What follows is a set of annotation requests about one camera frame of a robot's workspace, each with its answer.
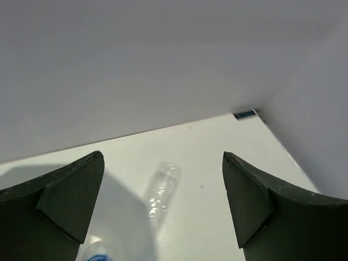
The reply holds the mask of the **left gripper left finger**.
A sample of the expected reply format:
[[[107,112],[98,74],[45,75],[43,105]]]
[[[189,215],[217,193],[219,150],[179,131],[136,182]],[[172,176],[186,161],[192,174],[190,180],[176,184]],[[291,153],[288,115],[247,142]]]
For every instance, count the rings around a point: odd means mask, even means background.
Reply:
[[[84,157],[1,190],[1,260],[75,260],[89,229],[104,156]]]

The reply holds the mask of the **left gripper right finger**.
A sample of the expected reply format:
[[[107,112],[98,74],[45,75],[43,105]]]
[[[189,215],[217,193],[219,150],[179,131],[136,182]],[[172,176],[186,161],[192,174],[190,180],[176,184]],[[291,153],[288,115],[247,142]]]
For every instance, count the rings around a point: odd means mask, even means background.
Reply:
[[[300,188],[231,152],[222,173],[246,260],[347,260],[347,200]]]

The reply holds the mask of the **clear bottle blue cap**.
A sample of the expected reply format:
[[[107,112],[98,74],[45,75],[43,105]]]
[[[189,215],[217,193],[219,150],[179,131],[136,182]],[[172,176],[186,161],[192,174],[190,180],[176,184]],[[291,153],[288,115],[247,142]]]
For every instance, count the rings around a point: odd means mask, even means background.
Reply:
[[[80,245],[76,260],[90,261],[90,260],[118,260],[117,251],[113,249],[113,245],[106,240],[88,234],[85,243]]]

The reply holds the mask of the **clear crushed bottle no label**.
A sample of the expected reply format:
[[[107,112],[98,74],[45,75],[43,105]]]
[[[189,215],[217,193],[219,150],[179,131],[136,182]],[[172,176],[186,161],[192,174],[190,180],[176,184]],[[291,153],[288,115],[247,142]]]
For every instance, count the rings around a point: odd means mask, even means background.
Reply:
[[[144,198],[149,203],[149,216],[159,220],[167,211],[181,177],[181,169],[169,162],[162,162],[152,175]]]

